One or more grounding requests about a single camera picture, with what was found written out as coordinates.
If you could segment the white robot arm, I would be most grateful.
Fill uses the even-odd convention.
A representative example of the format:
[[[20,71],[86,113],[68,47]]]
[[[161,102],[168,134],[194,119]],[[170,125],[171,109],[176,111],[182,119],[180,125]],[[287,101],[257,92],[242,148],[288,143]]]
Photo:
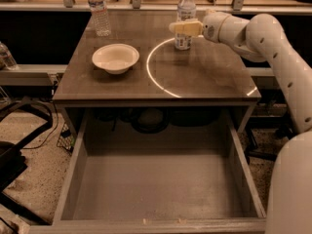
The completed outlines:
[[[268,14],[241,19],[208,11],[202,20],[169,26],[173,33],[202,35],[250,61],[266,61],[284,95],[296,129],[281,149],[271,177],[265,234],[312,234],[312,68]]]

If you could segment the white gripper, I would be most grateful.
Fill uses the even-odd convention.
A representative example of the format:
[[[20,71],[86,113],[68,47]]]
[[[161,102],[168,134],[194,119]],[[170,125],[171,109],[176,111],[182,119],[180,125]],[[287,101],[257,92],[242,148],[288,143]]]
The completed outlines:
[[[230,15],[224,12],[207,11],[202,23],[198,20],[184,20],[173,22],[169,25],[170,31],[187,36],[203,36],[212,42],[219,43],[219,33],[223,23]]]

